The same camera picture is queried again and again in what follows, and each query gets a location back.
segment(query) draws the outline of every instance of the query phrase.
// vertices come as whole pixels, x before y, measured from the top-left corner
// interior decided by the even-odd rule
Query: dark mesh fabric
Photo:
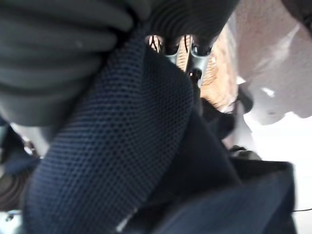
[[[107,61],[34,173],[30,234],[111,233],[170,165],[192,109],[187,77],[138,30]]]

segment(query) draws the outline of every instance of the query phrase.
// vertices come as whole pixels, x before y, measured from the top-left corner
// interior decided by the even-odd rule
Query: navy blue fabric
[[[144,37],[137,30],[111,55],[35,171],[24,206],[28,233],[112,233],[170,166],[193,92]]]

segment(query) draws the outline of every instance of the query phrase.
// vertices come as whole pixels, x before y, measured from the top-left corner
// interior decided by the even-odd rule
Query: white floor
[[[312,38],[280,1],[242,0],[237,11],[239,72],[255,98],[245,115],[264,160],[295,167],[297,209],[312,208]],[[312,211],[294,215],[312,233]]]

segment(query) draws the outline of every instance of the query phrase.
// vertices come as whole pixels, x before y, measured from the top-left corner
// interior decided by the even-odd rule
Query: dark cloth
[[[112,54],[35,171],[27,233],[115,233],[128,221],[122,233],[294,234],[291,165],[230,159],[193,110],[189,79],[145,35]]]

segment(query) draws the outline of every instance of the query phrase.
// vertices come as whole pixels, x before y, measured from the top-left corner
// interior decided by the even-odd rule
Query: black ribbed fabric
[[[0,114],[23,126],[62,123],[109,52],[138,23],[149,34],[213,41],[238,0],[0,1]]]

